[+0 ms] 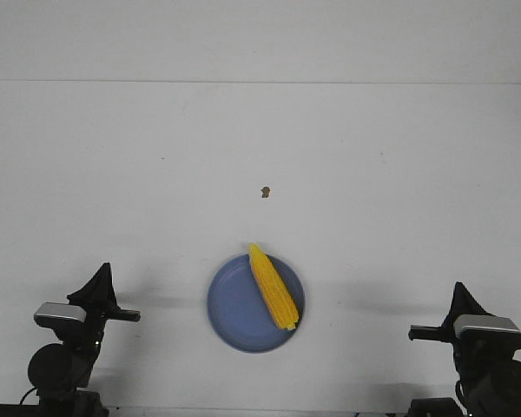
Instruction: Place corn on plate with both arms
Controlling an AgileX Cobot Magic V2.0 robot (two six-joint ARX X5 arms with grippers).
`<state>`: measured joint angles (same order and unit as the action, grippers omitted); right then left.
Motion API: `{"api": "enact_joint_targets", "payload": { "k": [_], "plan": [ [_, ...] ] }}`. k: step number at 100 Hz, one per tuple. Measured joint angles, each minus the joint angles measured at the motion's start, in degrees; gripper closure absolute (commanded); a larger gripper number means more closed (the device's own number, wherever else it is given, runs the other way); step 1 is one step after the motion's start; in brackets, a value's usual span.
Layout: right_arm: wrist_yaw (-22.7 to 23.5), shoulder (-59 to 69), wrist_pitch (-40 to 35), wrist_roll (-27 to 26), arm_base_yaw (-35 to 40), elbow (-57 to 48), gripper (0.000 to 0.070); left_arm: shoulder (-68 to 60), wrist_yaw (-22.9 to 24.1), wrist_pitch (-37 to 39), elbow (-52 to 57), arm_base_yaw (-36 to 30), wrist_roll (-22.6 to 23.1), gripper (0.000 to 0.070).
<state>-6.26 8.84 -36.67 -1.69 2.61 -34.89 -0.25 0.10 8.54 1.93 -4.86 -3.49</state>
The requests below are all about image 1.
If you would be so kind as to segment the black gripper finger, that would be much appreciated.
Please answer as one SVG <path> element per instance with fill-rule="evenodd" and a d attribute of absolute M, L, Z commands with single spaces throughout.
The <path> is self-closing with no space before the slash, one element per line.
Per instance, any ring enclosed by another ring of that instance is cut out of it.
<path fill-rule="evenodd" d="M 453 330 L 454 322 L 460 315 L 464 314 L 491 316 L 491 313 L 487 312 L 476 301 L 465 284 L 461 281 L 457 281 L 454 285 L 450 309 L 444 318 L 441 327 L 444 330 Z"/>
<path fill-rule="evenodd" d="M 82 288 L 67 296 L 70 305 L 101 311 L 120 311 L 115 297 L 112 270 L 109 262 L 104 262 L 92 278 Z"/>

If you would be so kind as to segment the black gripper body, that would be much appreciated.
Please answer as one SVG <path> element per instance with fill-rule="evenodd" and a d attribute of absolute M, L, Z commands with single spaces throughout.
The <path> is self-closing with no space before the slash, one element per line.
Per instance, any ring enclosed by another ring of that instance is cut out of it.
<path fill-rule="evenodd" d="M 448 330 L 444 327 L 411 325 L 408 338 L 410 341 L 453 342 L 456 339 L 456 335 L 453 330 Z"/>
<path fill-rule="evenodd" d="M 138 322 L 141 319 L 141 312 L 128 309 L 109 309 L 102 313 L 105 320 Z"/>

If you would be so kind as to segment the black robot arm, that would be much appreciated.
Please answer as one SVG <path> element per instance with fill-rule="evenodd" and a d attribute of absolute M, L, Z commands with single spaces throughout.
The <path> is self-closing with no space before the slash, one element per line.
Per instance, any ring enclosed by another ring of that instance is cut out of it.
<path fill-rule="evenodd" d="M 438 327 L 412 325 L 411 341 L 452 346 L 456 397 L 413 399 L 409 416 L 521 416 L 521 330 L 487 312 L 456 282 L 448 314 Z"/>
<path fill-rule="evenodd" d="M 89 391 L 108 321 L 138 322 L 141 313 L 121 308 L 112 269 L 103 263 L 64 303 L 47 301 L 33 314 L 35 324 L 53 331 L 58 343 L 39 348 L 28 365 L 38 397 L 38 416 L 108 416 L 99 393 Z"/>

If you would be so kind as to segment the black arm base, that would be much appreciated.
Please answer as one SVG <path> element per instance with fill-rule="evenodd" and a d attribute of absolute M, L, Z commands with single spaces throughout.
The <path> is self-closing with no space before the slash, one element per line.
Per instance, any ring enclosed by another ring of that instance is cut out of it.
<path fill-rule="evenodd" d="M 413 399 L 406 414 L 408 417 L 463 417 L 453 398 Z"/>

